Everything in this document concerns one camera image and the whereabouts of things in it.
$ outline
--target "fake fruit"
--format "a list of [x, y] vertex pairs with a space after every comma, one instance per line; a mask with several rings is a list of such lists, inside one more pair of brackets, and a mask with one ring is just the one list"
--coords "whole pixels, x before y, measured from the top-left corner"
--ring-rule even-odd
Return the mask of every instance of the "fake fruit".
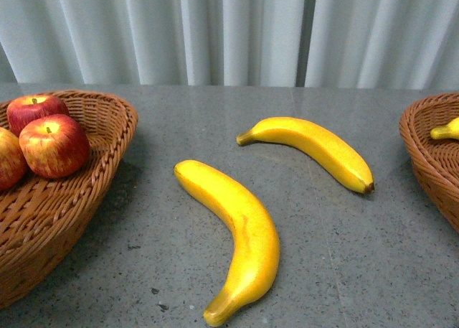
[[240, 146], [256, 141], [300, 149], [346, 188], [362, 194], [374, 192], [373, 174], [364, 159], [336, 134], [313, 122], [291, 117], [266, 118], [236, 138]]
[[19, 135], [30, 169], [40, 176], [68, 176], [88, 160], [90, 144], [80, 124], [64, 114], [33, 120]]
[[9, 129], [19, 136], [28, 123], [53, 114], [69, 115], [67, 105], [53, 95], [27, 95], [14, 99], [6, 108]]
[[178, 163], [174, 173], [194, 199], [226, 224], [235, 243], [223, 289], [204, 310], [207, 324], [217, 327], [272, 286], [280, 257], [278, 233], [261, 201], [226, 174], [194, 160]]
[[430, 131], [432, 139], [459, 139], [459, 117]]
[[0, 127], [0, 190], [12, 187], [27, 170], [18, 137], [8, 129]]

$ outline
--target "table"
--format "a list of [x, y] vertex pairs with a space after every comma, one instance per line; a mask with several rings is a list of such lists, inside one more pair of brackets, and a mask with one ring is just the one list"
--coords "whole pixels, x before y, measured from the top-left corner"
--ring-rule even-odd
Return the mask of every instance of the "table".
[[[398, 131], [403, 110], [435, 92], [4, 83], [0, 101], [66, 88], [124, 97], [138, 129], [84, 235], [0, 311], [0, 327], [207, 327], [232, 237], [175, 179], [184, 159], [244, 184], [281, 240], [271, 290], [223, 327], [459, 325], [459, 234], [421, 190]], [[376, 192], [348, 191], [296, 149], [236, 144], [268, 116], [337, 133], [372, 168]]]

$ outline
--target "banana tip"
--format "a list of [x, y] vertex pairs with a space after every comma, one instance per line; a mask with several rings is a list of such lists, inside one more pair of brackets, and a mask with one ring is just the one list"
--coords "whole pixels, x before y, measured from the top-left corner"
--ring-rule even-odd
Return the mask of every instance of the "banana tip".
[[364, 194], [374, 193], [374, 183], [370, 183], [365, 187]]

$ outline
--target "banana stem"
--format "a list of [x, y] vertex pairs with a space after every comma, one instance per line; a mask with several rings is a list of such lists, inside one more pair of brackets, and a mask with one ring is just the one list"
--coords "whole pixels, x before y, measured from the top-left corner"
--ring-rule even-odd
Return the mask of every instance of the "banana stem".
[[255, 138], [253, 137], [252, 131], [241, 133], [239, 136], [236, 137], [236, 142], [239, 146], [245, 146], [253, 143], [254, 141]]
[[204, 310], [204, 319], [211, 327], [224, 324], [238, 309], [237, 301], [231, 293], [222, 289]]
[[435, 127], [430, 131], [430, 136], [433, 139], [447, 139], [451, 137], [451, 128], [448, 126]]

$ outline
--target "wicker basket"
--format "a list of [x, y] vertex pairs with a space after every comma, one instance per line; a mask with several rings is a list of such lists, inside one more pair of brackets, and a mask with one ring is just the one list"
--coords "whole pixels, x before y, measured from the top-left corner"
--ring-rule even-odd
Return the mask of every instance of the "wicker basket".
[[[0, 309], [25, 296], [70, 252], [108, 191], [133, 138], [136, 110], [115, 95], [52, 92], [69, 108], [90, 140], [89, 162], [60, 180], [31, 172], [0, 191]], [[0, 126], [7, 127], [0, 104]]]
[[459, 232], [459, 141], [434, 140], [430, 130], [459, 116], [459, 93], [432, 95], [402, 114], [399, 131], [421, 187]]

